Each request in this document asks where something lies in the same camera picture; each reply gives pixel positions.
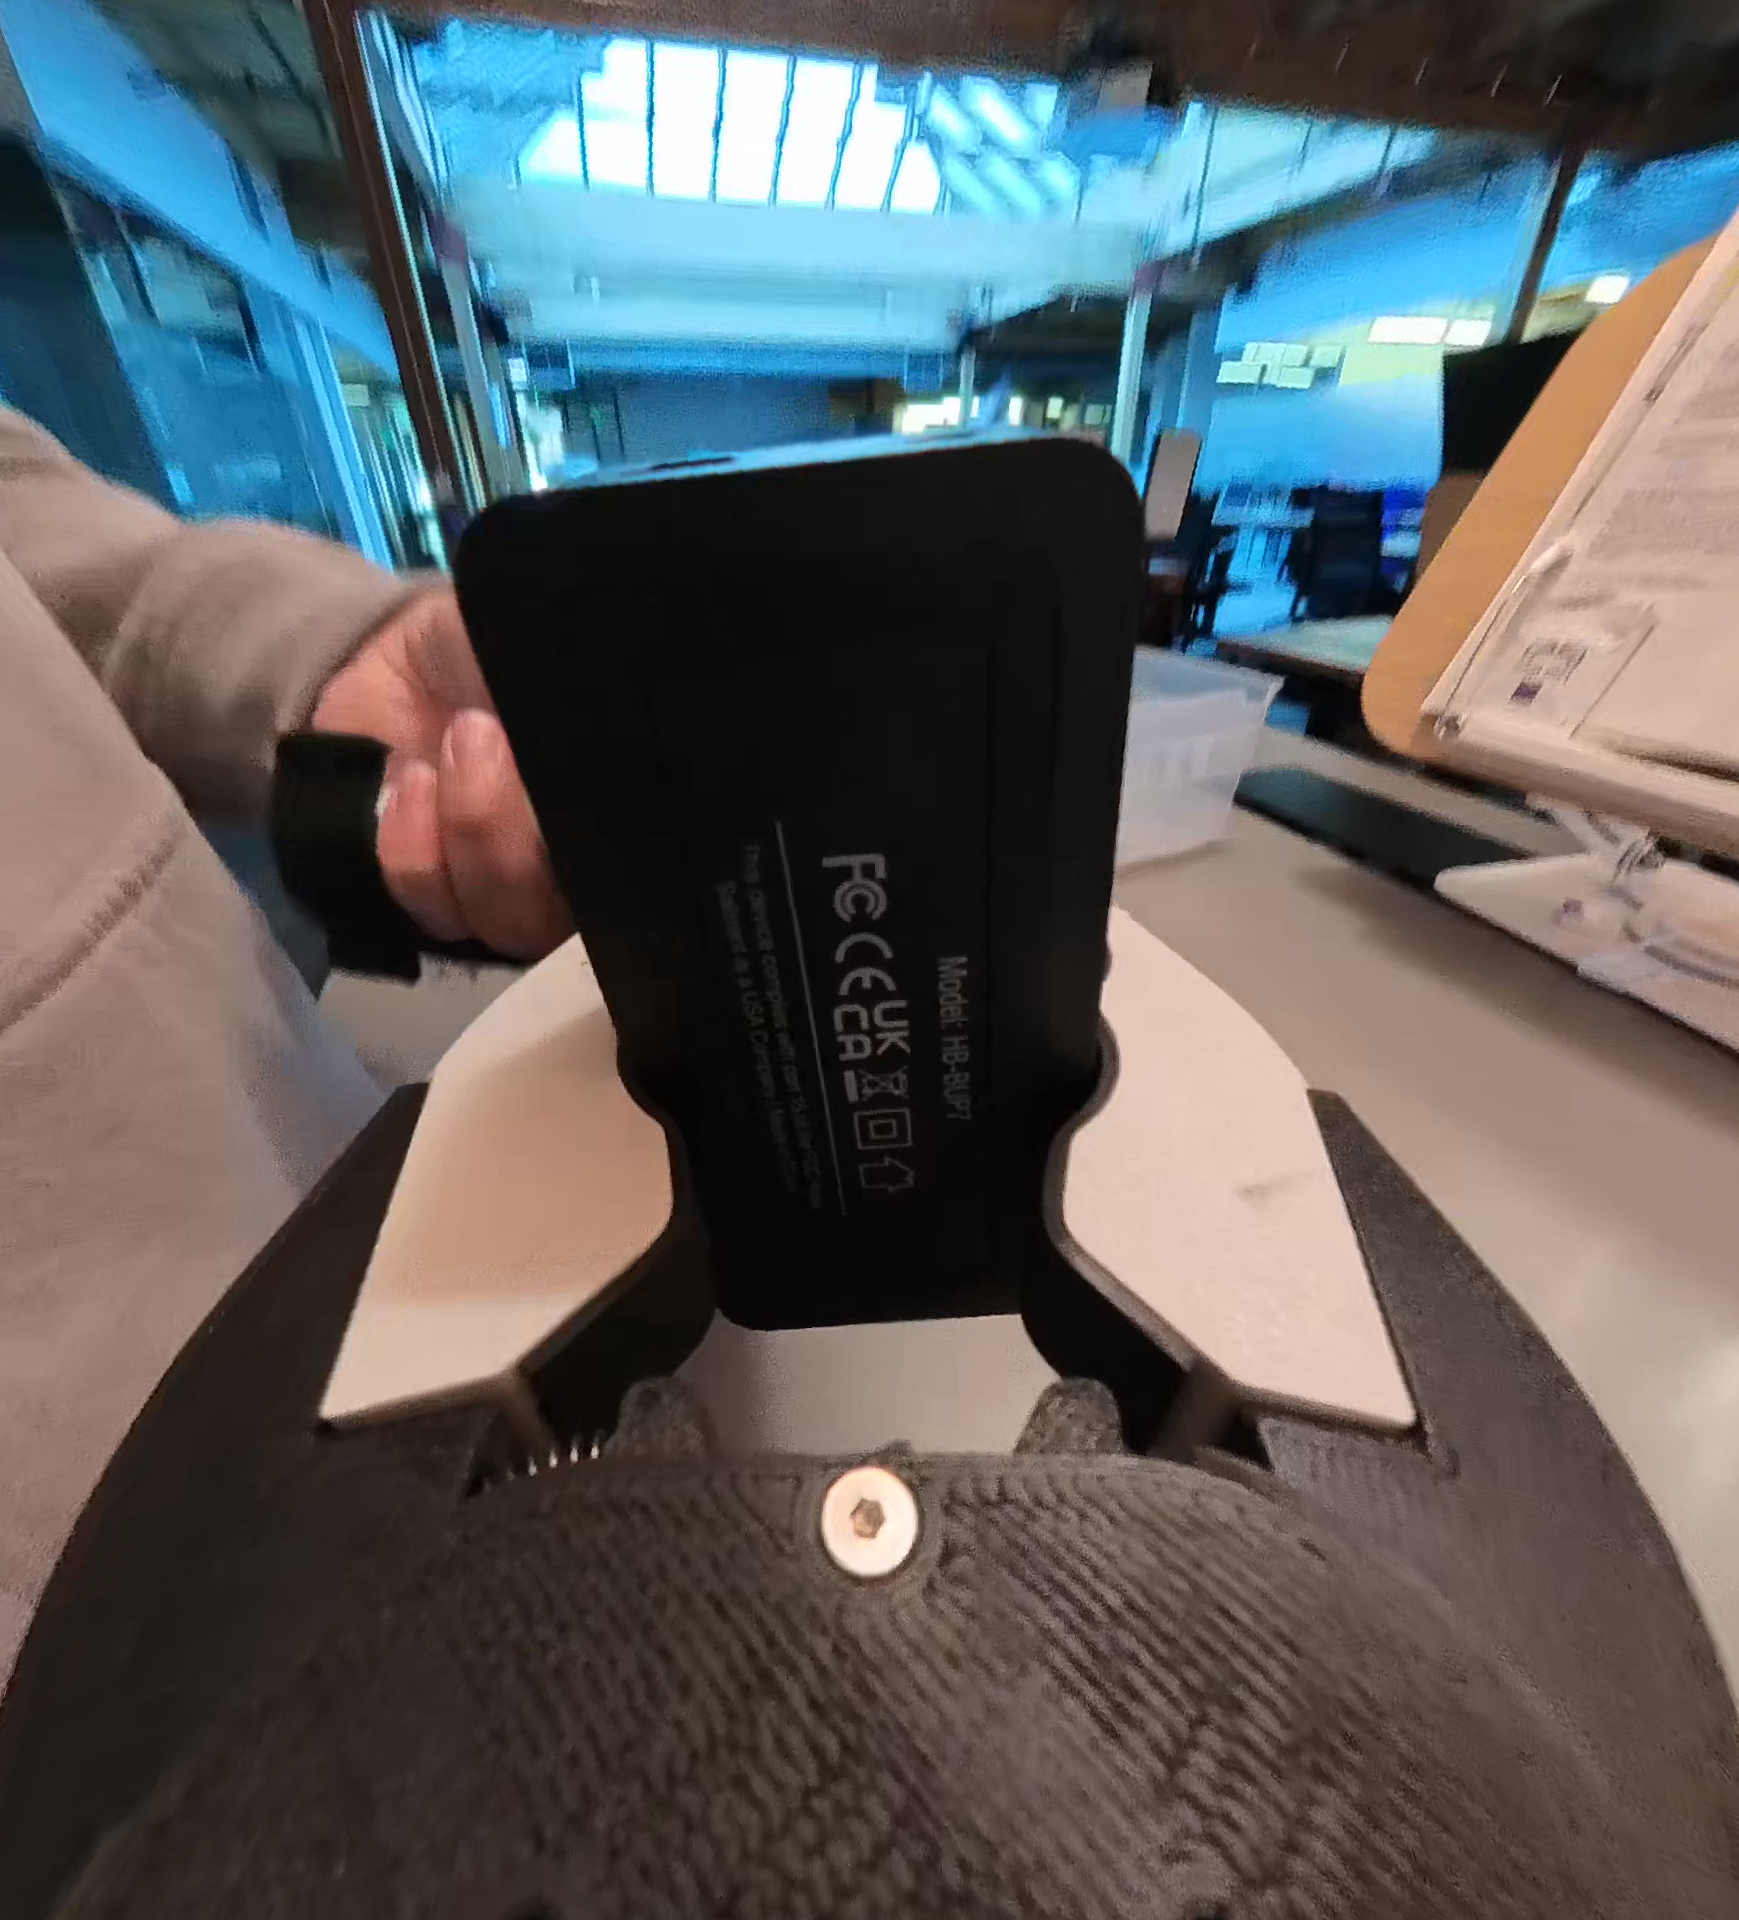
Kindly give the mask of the person's left hand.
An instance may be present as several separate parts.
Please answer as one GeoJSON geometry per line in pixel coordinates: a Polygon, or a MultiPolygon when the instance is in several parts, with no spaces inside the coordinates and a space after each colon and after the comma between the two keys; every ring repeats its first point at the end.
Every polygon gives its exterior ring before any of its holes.
{"type": "Polygon", "coordinates": [[[540,828],[451,587],[394,611],[313,710],[387,751],[376,865],[431,938],[535,964],[573,934],[540,828]]]}

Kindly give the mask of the black desk mat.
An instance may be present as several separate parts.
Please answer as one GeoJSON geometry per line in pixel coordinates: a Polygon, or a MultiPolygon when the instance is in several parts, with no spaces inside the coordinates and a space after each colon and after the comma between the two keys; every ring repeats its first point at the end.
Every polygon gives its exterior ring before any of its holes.
{"type": "Polygon", "coordinates": [[[1245,774],[1235,803],[1370,872],[1432,893],[1454,871],[1524,860],[1510,845],[1295,765],[1245,774]]]}

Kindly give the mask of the printed paper documents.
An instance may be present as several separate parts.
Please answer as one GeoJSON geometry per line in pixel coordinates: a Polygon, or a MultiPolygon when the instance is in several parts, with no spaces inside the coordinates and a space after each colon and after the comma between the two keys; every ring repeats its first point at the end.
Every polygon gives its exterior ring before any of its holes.
{"type": "Polygon", "coordinates": [[[1739,209],[1421,713],[1451,764],[1739,858],[1739,209]]]}

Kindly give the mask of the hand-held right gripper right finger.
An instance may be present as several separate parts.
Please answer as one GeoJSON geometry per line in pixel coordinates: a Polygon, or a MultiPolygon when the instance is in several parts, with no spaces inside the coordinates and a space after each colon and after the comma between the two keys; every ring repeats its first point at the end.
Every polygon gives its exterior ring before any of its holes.
{"type": "Polygon", "coordinates": [[[1134,1454],[1262,1422],[1404,1439],[1417,1403],[1313,1091],[1270,1033],[1114,912],[1099,1077],[1051,1147],[1026,1334],[1134,1454]]]}

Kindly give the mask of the wooden table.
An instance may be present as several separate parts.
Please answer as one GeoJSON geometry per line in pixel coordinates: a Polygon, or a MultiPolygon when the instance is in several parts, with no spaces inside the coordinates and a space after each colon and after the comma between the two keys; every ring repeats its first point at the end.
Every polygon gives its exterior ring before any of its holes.
{"type": "Polygon", "coordinates": [[[1218,659],[1284,681],[1326,681],[1358,694],[1393,628],[1390,614],[1303,620],[1254,634],[1219,635],[1218,659]]]}

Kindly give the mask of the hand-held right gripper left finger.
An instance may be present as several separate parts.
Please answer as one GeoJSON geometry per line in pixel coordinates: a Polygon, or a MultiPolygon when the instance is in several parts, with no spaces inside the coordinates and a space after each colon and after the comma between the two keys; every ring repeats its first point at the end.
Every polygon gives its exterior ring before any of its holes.
{"type": "Polygon", "coordinates": [[[470,1406],[530,1448],[598,1445],[711,1311],[688,1179],[621,1079],[571,942],[433,1070],[321,1418],[353,1430],[470,1406]]]}

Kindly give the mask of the white document stand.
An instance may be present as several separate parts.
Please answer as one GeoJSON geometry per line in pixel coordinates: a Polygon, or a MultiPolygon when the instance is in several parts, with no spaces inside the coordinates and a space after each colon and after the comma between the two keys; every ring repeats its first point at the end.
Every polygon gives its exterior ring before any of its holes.
{"type": "Polygon", "coordinates": [[[1432,893],[1739,1056],[1739,879],[1719,857],[1682,858],[1635,823],[1566,803],[1539,809],[1573,853],[1453,867],[1432,893]]]}

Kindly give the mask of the person's grey hoodie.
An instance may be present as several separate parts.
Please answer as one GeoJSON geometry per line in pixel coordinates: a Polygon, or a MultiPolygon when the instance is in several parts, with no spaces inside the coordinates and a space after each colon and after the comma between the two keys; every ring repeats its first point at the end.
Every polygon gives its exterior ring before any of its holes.
{"type": "Polygon", "coordinates": [[[136,1411],[379,1103],[83,661],[0,631],[0,1697],[136,1411]]]}

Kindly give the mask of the clear plastic container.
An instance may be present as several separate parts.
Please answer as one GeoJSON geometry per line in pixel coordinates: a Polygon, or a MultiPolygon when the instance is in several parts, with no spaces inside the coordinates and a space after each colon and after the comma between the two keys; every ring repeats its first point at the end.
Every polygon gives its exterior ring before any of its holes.
{"type": "Polygon", "coordinates": [[[1283,677],[1140,645],[1132,661],[1117,875],[1218,845],[1283,677]]]}

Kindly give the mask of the dark office chair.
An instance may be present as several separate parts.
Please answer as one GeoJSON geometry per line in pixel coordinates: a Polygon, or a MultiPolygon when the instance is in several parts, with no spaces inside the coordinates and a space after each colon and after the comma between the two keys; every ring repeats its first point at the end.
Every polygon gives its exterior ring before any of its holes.
{"type": "Polygon", "coordinates": [[[1291,620],[1346,620],[1389,611],[1384,584],[1384,494],[1332,485],[1297,488],[1284,575],[1291,620]]]}

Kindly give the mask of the brown backing board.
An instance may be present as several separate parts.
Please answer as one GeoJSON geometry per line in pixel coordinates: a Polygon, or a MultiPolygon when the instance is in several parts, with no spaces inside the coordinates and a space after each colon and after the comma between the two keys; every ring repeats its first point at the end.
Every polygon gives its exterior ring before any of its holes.
{"type": "Polygon", "coordinates": [[[1395,755],[1440,764],[1426,704],[1600,434],[1715,241],[1674,253],[1587,326],[1451,525],[1362,679],[1362,720],[1395,755]]]}

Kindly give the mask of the person's left forearm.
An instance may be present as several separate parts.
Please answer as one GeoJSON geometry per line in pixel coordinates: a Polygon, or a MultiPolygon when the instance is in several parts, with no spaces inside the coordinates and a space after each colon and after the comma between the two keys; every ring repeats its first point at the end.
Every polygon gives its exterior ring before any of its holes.
{"type": "Polygon", "coordinates": [[[0,564],[71,643],[146,758],[216,817],[266,800],[280,738],[418,601],[356,553],[184,521],[0,407],[0,564]]]}

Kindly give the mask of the black monitor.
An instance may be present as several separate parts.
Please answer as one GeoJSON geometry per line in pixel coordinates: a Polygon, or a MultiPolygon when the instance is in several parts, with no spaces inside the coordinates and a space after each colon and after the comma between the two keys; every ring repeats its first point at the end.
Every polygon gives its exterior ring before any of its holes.
{"type": "Polygon", "coordinates": [[[1440,363],[1440,473],[1484,476],[1502,455],[1581,330],[1447,352],[1440,363]]]}

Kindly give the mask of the black usb hub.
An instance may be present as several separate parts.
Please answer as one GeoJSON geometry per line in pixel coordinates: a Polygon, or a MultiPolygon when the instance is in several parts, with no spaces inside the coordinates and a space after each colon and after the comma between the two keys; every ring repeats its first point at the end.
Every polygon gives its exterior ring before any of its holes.
{"type": "Polygon", "coordinates": [[[621,1077],[753,1330],[1016,1311],[1092,1099],[1143,601],[1071,440],[514,497],[454,586],[621,1077]]]}

